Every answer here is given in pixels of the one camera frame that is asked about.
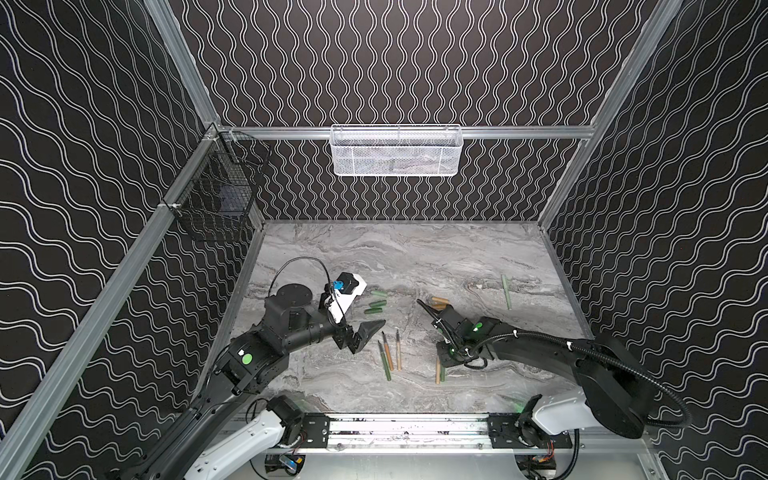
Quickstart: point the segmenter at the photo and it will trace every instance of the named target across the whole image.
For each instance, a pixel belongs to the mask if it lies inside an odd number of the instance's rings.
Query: metal basket
[[[187,234],[202,242],[248,241],[259,172],[259,164],[210,152],[172,209]]]
[[[344,177],[451,177],[462,156],[459,125],[333,125],[333,172]]]

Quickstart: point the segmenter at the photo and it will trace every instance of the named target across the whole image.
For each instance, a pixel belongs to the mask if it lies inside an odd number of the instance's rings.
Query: marble table surface
[[[574,387],[516,362],[491,362],[481,372],[457,366],[448,369],[445,382],[435,384],[434,345],[441,336],[417,298],[450,299],[470,319],[494,316],[524,329],[582,336],[533,224],[270,223],[232,336],[261,320],[276,270],[304,255],[323,260],[331,280],[343,271],[366,280],[366,292],[346,317],[355,329],[363,320],[386,319],[383,331],[393,355],[398,328],[404,370],[386,381],[375,340],[354,356],[327,340],[292,353],[288,370],[270,383],[268,396],[286,393],[304,409],[322,412],[515,412],[536,393]],[[510,310],[502,273],[511,282]],[[307,285],[316,302],[325,276],[319,265],[297,261],[280,274],[275,290],[287,283]],[[370,290],[389,293],[383,313],[363,314],[379,300]]]

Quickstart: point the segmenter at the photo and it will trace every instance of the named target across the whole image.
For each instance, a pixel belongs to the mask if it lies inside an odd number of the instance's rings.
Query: white mesh basket
[[[331,157],[339,176],[451,177],[462,156],[458,125],[333,125]]]

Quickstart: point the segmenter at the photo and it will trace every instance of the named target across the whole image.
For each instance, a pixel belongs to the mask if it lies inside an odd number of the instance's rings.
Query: patterned wall
[[[654,0],[170,0],[222,122],[588,124]]]
[[[0,438],[197,145],[141,0],[0,0]]]
[[[189,404],[247,251],[174,224],[23,478],[103,478],[157,442]]]
[[[550,231],[593,331],[691,407],[652,432],[676,480],[768,478],[767,124],[768,2],[685,2]]]
[[[237,135],[234,151],[253,144]],[[280,141],[258,207],[279,220],[536,221],[578,141],[466,141],[453,177],[337,177],[326,141]]]

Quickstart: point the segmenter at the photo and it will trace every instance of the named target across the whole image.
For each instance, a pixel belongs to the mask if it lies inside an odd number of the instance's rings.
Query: black wire basket
[[[261,164],[223,152],[210,152],[172,210],[187,234],[200,242],[248,241],[249,213]]]

